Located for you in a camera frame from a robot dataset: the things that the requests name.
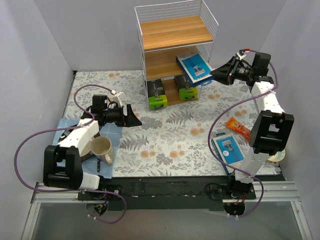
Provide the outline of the blue harry's razor box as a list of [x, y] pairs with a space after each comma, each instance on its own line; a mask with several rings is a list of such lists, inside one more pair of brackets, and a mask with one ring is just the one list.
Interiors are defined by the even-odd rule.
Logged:
[[194, 49], [182, 52], [177, 54], [175, 59], [193, 87], [198, 85], [205, 86], [214, 80], [214, 76], [211, 75], [213, 68], [199, 50]]
[[219, 133], [216, 137], [211, 139], [211, 144], [213, 145], [217, 156], [224, 163], [238, 169], [241, 167], [245, 154], [233, 133]]

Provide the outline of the black green razor box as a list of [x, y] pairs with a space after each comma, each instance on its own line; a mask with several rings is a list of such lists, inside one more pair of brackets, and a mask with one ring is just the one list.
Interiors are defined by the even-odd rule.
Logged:
[[147, 82], [148, 105], [150, 110], [168, 106], [168, 99], [161, 79]]
[[181, 101], [196, 100], [198, 98], [198, 89], [192, 86], [185, 75], [176, 75], [174, 82]]

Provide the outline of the orange BIC razor pack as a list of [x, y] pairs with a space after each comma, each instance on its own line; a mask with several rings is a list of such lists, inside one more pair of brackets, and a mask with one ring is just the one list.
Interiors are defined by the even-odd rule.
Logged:
[[235, 118], [231, 117], [225, 124], [229, 129], [240, 133], [242, 136], [244, 136], [247, 140], [250, 139], [251, 130], [242, 125], [239, 121], [237, 121]]

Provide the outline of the white wire wooden shelf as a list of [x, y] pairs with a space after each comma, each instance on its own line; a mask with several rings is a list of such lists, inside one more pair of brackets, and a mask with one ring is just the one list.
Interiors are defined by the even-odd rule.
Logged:
[[209, 61], [218, 21], [203, 0], [141, 5], [134, 11], [144, 88], [162, 81], [165, 94], [156, 108], [182, 103], [174, 77], [184, 72], [176, 56], [197, 49]]

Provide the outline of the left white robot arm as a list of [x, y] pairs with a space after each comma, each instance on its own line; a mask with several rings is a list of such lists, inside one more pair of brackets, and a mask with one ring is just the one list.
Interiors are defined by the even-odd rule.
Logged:
[[112, 141], [100, 135], [105, 124], [130, 128], [142, 125], [132, 106], [122, 106], [120, 100], [107, 101], [108, 97], [96, 94], [92, 105], [84, 109], [78, 124], [58, 144], [44, 150], [43, 183], [47, 187], [69, 190], [87, 189], [95, 200], [106, 196], [102, 176], [83, 171], [81, 154], [93, 153], [99, 161], [112, 166], [116, 153]]

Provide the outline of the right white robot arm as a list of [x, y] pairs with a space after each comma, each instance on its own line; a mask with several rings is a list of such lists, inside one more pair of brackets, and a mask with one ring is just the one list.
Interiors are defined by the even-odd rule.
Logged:
[[278, 77], [268, 76], [269, 68], [274, 67], [271, 55], [256, 51], [249, 64], [245, 61], [247, 52], [249, 48], [239, 50], [226, 64], [210, 72], [214, 81], [226, 86], [235, 80], [244, 81], [250, 87], [250, 100], [256, 102], [259, 111], [249, 135], [249, 151], [228, 179], [226, 192], [232, 199], [248, 194], [261, 166], [285, 149], [295, 120], [278, 102]]

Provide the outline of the beige ceramic mug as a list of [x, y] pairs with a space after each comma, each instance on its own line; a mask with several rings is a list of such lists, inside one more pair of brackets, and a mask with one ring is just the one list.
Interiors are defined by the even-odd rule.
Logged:
[[116, 153], [111, 140], [106, 136], [98, 136], [91, 141], [92, 153], [102, 162], [112, 166], [114, 164]]

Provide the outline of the dark rimmed ceramic plate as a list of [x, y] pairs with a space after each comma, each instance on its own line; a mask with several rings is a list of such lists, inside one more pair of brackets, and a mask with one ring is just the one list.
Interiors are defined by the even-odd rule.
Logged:
[[75, 147], [78, 149], [80, 157], [84, 157], [90, 153], [91, 142], [98, 133], [98, 126], [84, 126], [77, 128], [60, 141], [58, 145], [63, 148]]

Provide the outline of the dark knife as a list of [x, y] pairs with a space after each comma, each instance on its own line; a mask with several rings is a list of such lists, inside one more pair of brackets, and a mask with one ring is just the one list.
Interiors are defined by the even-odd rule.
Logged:
[[99, 173], [101, 171], [101, 161], [100, 159], [97, 159], [97, 172]]

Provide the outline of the floral table mat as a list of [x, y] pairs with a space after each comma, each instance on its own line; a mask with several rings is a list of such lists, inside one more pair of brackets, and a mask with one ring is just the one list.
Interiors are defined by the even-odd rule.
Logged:
[[223, 176], [223, 165], [209, 150], [208, 135], [230, 133], [230, 118], [251, 128], [258, 116], [249, 88], [241, 81], [231, 86], [214, 82], [199, 91], [197, 101], [150, 110], [142, 73], [132, 70], [77, 72], [65, 118], [79, 118], [93, 95], [108, 95], [109, 90], [123, 91], [123, 104], [131, 104], [142, 122], [122, 129], [114, 177]]

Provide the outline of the blue checked cloth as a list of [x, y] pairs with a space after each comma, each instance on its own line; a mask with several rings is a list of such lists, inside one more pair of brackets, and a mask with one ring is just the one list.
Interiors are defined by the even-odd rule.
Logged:
[[[79, 123], [79, 121], [79, 118], [62, 118], [59, 121], [58, 128], [60, 129], [73, 127], [76, 126]], [[105, 136], [111, 140], [115, 154], [117, 154], [120, 145], [122, 129], [122, 127], [117, 127], [114, 123], [107, 123], [105, 126], [102, 127], [102, 129], [99, 132], [101, 136]], [[108, 165], [107, 163], [100, 162], [100, 172], [97, 172], [97, 160], [98, 158], [92, 152], [81, 157], [83, 172], [94, 175], [100, 175], [103, 176], [105, 179], [111, 179], [113, 176], [114, 166], [116, 165], [116, 159], [114, 160], [113, 165]]]

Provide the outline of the yellow patterned bowl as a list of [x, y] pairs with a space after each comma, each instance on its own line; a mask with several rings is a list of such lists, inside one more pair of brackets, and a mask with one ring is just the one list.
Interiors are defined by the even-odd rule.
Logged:
[[272, 155], [268, 158], [268, 161], [273, 162], [273, 163], [278, 163], [282, 161], [286, 156], [286, 151], [278, 151], [275, 155]]

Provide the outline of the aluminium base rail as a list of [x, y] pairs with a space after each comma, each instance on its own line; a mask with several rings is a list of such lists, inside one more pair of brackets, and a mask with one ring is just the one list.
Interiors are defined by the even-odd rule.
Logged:
[[235, 218], [208, 209], [128, 210], [115, 224], [93, 219], [76, 191], [37, 192], [23, 231], [24, 240], [310, 240], [295, 184], [254, 183], [252, 210]]

